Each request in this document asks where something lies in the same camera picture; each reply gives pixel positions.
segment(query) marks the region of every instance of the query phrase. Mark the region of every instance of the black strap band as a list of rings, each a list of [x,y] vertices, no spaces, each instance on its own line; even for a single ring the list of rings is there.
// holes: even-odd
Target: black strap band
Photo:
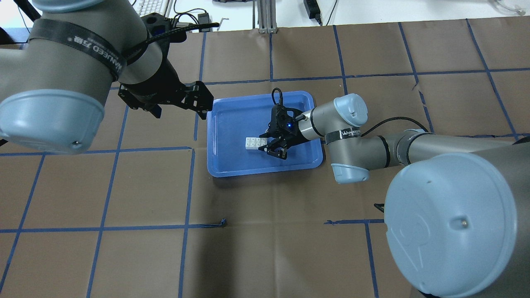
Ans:
[[[79,50],[101,62],[118,80],[127,61],[108,41],[85,27],[64,21],[38,19],[29,40],[46,39]]]
[[[385,146],[385,151],[386,151],[385,168],[388,168],[388,166],[390,165],[390,148],[388,147],[388,142],[383,136],[377,136],[377,137],[381,139],[381,141],[383,142],[383,146]]]
[[[316,126],[315,126],[315,122],[313,122],[313,111],[315,109],[312,109],[311,110],[311,113],[309,113],[309,119],[311,120],[311,127],[313,127],[313,130],[316,132],[317,135],[321,136],[321,137],[324,137],[323,134],[321,134],[318,129],[316,129]]]
[[[333,143],[340,139],[356,138],[361,136],[361,131],[357,127],[350,127],[341,130],[336,130],[326,134],[326,145]]]
[[[409,138],[409,145],[407,146],[407,153],[405,154],[405,156],[407,157],[407,164],[406,165],[409,165],[411,164],[410,162],[410,158],[409,158],[409,150],[410,150],[410,146],[412,146],[412,143],[414,143],[414,141],[416,141],[417,138],[421,137],[421,136],[424,136],[424,135],[433,135],[433,133],[418,133],[416,135],[413,135],[412,137]]]

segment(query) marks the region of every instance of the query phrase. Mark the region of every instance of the black cable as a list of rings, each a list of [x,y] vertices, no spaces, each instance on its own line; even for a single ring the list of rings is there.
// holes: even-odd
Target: black cable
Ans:
[[[13,2],[30,18],[32,22],[39,19],[39,12],[29,3],[28,0],[13,0]]]
[[[204,13],[207,13],[206,9],[204,9],[204,8],[194,8],[192,10],[188,10],[188,11],[185,11],[185,12],[178,12],[178,11],[176,11],[176,0],[173,3],[173,12],[175,12],[176,14],[192,12],[192,11],[196,11],[196,10],[202,10],[202,11],[204,11]]]
[[[284,105],[284,94],[281,92],[280,88],[274,88],[272,89],[272,93],[270,94],[272,96],[272,102],[276,105],[276,99],[274,99],[274,92],[278,91],[280,94],[280,106]]]
[[[326,23],[326,26],[329,25],[330,23],[330,20],[331,20],[331,16],[333,15],[333,11],[335,10],[335,6],[337,5],[337,2],[339,0],[335,0],[335,4],[333,5],[333,8],[331,9],[331,12],[330,12],[330,17],[328,18],[328,22]]]
[[[368,131],[366,131],[365,133],[363,133],[361,135],[361,137],[364,137],[366,136],[367,134],[371,133],[374,131],[374,129],[376,129],[377,127],[387,123],[387,122],[390,122],[390,121],[394,121],[394,120],[407,120],[407,121],[410,121],[414,124],[416,124],[417,126],[419,126],[421,129],[425,130],[426,132],[429,132],[429,130],[427,130],[427,128],[425,126],[423,126],[423,124],[421,124],[420,122],[412,119],[412,118],[409,118],[409,117],[392,117],[392,118],[389,118],[389,119],[385,119],[379,123],[377,123],[376,125],[374,125],[374,127],[370,128]]]
[[[18,9],[19,9],[20,17],[22,18],[22,22],[24,22],[24,26],[26,27],[26,30],[28,31],[29,34],[31,34],[30,29],[28,28],[28,25],[26,25],[26,20],[24,19],[24,16],[22,15],[22,12],[20,11],[20,7],[18,7]]]
[[[161,39],[164,39],[166,37],[169,37],[171,35],[180,33],[180,32],[187,32],[192,31],[196,29],[207,29],[207,28],[213,28],[213,27],[219,27],[219,23],[208,23],[208,24],[196,24],[196,25],[190,25],[187,27],[181,27],[177,29],[172,29],[170,31],[166,31],[164,33],[161,33],[159,35],[153,36],[151,38],[146,39],[145,41],[133,46],[132,48],[129,48],[125,51],[123,51],[122,55],[125,57],[125,59],[132,56],[136,51],[141,50],[142,48],[148,46],[151,43],[154,43],[156,41],[159,41]]]
[[[194,15],[192,15],[191,13],[181,13],[181,14],[178,14],[178,17],[175,16],[175,17],[176,17],[175,24],[178,23],[178,22],[180,22],[180,17],[182,17],[183,15],[187,15],[187,16],[189,16],[189,17],[193,20],[193,22],[194,22],[195,24],[198,24],[198,23],[199,23],[199,20],[197,20],[197,18],[196,18]]]

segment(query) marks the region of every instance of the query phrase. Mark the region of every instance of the blue tray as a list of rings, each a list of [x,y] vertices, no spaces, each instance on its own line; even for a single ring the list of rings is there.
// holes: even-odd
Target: blue tray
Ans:
[[[305,91],[284,93],[284,105],[307,111],[313,98]],[[245,148],[246,137],[265,133],[273,106],[270,94],[217,99],[208,113],[208,171],[214,177],[313,169],[322,163],[320,139],[291,147],[287,160]]]

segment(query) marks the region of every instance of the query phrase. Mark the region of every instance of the white wall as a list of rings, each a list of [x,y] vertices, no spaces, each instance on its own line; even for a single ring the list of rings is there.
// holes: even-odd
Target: white wall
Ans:
[[[182,12],[201,7],[210,13],[214,22],[219,22],[223,17],[229,18],[229,20],[223,21],[220,31],[252,28],[251,1],[246,3],[219,3],[212,0],[176,1],[177,11]],[[502,1],[510,7],[519,5],[530,10],[530,0]],[[318,2],[325,23],[334,0],[318,0]],[[279,27],[318,25],[315,21],[307,18],[303,0],[276,0],[276,9]],[[517,14],[498,7],[493,0],[338,0],[330,24],[473,19],[514,15]],[[28,26],[31,26],[31,21],[26,19],[26,22]],[[12,0],[0,0],[0,27],[24,27]]]

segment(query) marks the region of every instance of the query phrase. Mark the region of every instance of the white lego brick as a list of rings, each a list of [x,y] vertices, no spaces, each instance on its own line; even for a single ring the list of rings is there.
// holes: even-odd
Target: white lego brick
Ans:
[[[245,140],[245,147],[247,150],[257,150],[259,147],[267,144],[267,138],[253,138],[248,137]]]

